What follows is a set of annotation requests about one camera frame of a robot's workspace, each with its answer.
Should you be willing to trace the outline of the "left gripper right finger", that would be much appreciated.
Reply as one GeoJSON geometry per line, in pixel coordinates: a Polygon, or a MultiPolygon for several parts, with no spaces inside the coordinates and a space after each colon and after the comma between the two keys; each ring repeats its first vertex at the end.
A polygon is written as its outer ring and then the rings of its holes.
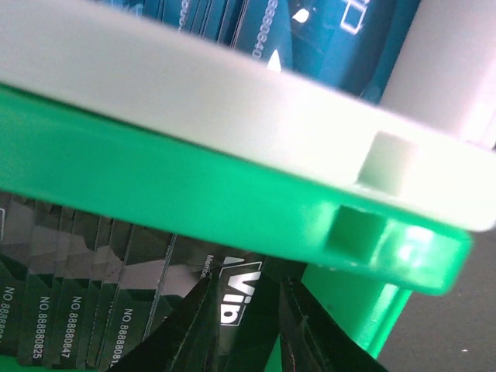
{"type": "Polygon", "coordinates": [[[298,279],[281,282],[279,335],[283,371],[385,371],[340,328],[298,279]]]}

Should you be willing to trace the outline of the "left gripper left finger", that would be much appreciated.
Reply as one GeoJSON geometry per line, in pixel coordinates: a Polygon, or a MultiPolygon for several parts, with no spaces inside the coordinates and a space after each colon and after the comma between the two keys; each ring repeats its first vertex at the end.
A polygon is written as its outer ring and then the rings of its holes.
{"type": "Polygon", "coordinates": [[[169,316],[110,371],[211,371],[215,275],[202,278],[169,316]]]}

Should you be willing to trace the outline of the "black vip card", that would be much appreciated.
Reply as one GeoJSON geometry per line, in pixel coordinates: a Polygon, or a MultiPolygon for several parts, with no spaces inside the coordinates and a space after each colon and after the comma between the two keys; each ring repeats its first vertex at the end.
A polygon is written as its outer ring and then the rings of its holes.
{"type": "Polygon", "coordinates": [[[302,278],[306,263],[225,248],[220,269],[219,331],[209,371],[263,371],[278,337],[280,283],[302,278]]]}

